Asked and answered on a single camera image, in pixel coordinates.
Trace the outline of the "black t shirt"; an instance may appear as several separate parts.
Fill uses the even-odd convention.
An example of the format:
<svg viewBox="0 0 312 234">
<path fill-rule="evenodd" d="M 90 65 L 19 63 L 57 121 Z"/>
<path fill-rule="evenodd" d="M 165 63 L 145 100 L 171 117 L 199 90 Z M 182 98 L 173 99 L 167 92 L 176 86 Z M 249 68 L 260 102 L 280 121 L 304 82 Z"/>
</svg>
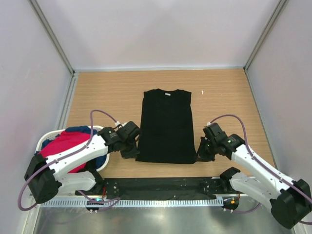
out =
<svg viewBox="0 0 312 234">
<path fill-rule="evenodd" d="M 137 161 L 195 163 L 191 97 L 191 92 L 179 89 L 144 92 Z"/>
</svg>

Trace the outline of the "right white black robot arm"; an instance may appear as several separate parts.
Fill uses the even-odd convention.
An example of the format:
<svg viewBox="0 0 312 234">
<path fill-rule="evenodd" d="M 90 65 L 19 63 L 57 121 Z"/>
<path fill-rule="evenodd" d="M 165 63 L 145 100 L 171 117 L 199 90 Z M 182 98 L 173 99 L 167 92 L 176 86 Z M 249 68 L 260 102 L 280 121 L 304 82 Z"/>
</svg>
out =
<svg viewBox="0 0 312 234">
<path fill-rule="evenodd" d="M 242 192 L 266 207 L 284 228 L 292 229 L 312 211 L 312 194 L 309 184 L 278 171 L 262 159 L 246 141 L 236 134 L 228 136 L 217 123 L 203 128 L 197 156 L 202 161 L 213 161 L 222 155 L 248 169 L 249 177 L 231 167 L 220 175 L 221 190 Z"/>
</svg>

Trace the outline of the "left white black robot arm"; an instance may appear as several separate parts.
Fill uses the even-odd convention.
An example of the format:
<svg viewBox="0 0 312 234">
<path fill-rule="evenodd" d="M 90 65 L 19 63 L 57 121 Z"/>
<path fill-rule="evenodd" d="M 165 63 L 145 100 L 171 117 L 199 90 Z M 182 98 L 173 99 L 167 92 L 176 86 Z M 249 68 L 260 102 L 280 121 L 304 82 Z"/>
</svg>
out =
<svg viewBox="0 0 312 234">
<path fill-rule="evenodd" d="M 72 170 L 99 156 L 119 151 L 122 155 L 138 153 L 136 141 L 141 130 L 132 121 L 115 130 L 102 128 L 96 135 L 90 134 L 88 140 L 57 154 L 32 157 L 25 173 L 25 186 L 29 187 L 37 204 L 53 199 L 67 188 L 76 191 L 89 191 L 98 195 L 103 190 L 103 182 L 95 178 L 92 171 L 69 174 Z"/>
</svg>

